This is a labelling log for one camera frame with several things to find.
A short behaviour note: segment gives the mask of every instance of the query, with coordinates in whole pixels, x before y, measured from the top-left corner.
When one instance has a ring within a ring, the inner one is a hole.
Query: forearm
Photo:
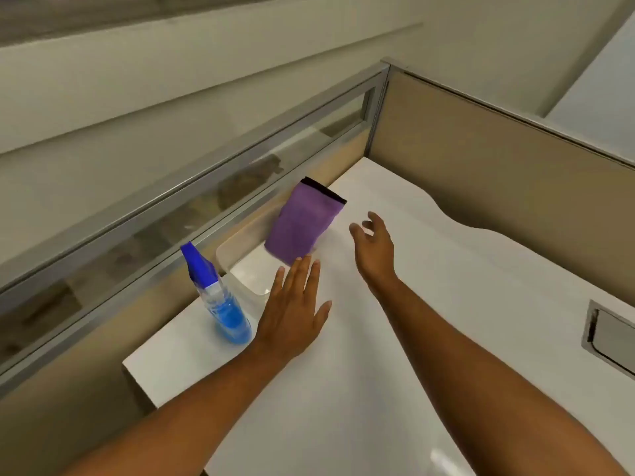
[[[372,289],[440,418],[477,473],[625,475],[583,425],[396,277]]]
[[[68,476],[199,476],[220,442],[284,367],[249,346],[119,438],[87,455]]]

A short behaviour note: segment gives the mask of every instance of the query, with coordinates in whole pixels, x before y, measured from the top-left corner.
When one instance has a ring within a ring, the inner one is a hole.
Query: hand
[[[251,343],[283,364],[311,345],[322,330],[331,309],[331,301],[327,301],[315,312],[320,262],[315,260],[307,280],[310,264],[311,256],[297,258],[286,279],[284,267],[275,273],[269,300]]]
[[[374,212],[368,213],[370,220],[361,224],[373,232],[369,235],[358,225],[351,224],[349,230],[355,241],[355,262],[361,277],[375,293],[386,282],[397,278],[394,270],[394,245],[382,218]]]

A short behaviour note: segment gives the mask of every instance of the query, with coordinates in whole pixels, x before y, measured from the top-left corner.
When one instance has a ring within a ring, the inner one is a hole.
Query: beige cubicle wall
[[[311,167],[330,184],[361,159],[368,129]],[[206,245],[215,248],[279,199]],[[111,319],[0,399],[0,473],[53,475],[141,417],[121,362],[196,297],[185,264],[140,293]]]
[[[394,70],[369,151],[461,223],[500,232],[635,304],[635,171]]]

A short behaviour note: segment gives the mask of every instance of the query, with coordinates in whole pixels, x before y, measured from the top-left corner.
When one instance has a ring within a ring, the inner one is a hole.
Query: white tabletop
[[[590,299],[635,321],[632,307],[500,234],[457,224],[368,159],[331,189],[349,202],[319,241],[318,302],[333,300],[329,321],[236,424],[208,473],[425,475],[433,449],[464,465],[356,271],[348,225],[369,210],[385,219],[397,273],[415,292],[635,472],[635,382],[580,345]],[[124,366],[160,406],[239,350],[195,301]]]

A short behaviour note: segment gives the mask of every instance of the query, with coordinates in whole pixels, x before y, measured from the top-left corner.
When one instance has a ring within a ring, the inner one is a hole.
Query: left hand
[[[251,343],[254,348],[265,351],[283,364],[311,345],[322,330],[331,309],[331,301],[327,301],[315,312],[320,262],[315,260],[311,265],[307,280],[310,265],[311,256],[296,259],[286,279],[284,267],[278,269]]]

